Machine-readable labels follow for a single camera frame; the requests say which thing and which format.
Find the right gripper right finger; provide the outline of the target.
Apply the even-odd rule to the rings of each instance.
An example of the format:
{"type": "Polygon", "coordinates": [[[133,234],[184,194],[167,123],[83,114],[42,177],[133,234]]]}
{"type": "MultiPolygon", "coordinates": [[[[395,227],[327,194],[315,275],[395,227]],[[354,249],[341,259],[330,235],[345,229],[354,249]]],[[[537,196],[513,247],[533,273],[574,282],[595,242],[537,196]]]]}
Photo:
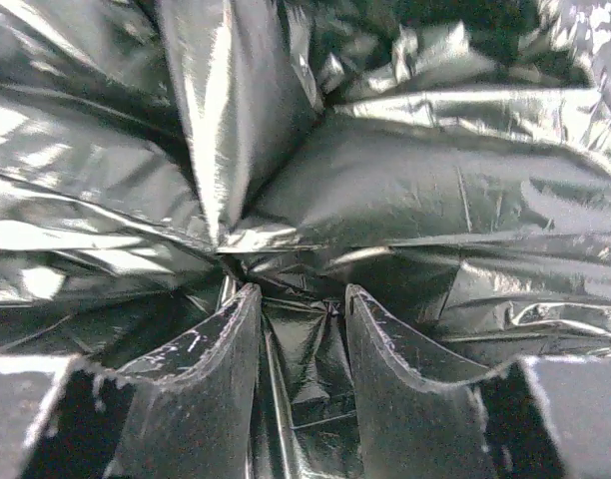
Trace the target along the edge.
{"type": "Polygon", "coordinates": [[[488,368],[345,292],[348,358],[368,478],[563,478],[528,363],[488,368]]]}

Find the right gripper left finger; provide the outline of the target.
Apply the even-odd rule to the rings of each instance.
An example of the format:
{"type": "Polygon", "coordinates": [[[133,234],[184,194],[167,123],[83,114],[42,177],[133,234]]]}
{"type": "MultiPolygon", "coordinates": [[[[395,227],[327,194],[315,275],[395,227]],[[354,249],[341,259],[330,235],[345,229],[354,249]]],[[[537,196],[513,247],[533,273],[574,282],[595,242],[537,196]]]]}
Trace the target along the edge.
{"type": "Polygon", "coordinates": [[[260,323],[247,284],[118,371],[69,357],[23,477],[245,477],[260,323]]]}

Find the black trash bag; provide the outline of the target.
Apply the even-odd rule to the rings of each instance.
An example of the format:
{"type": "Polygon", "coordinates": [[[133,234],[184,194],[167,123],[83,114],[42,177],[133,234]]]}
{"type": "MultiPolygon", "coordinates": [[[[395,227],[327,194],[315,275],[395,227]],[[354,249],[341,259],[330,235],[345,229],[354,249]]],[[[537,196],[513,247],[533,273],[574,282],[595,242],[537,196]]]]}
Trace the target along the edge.
{"type": "Polygon", "coordinates": [[[611,1],[0,1],[0,478],[247,284],[243,478],[368,478],[352,284],[611,478],[611,1]]]}

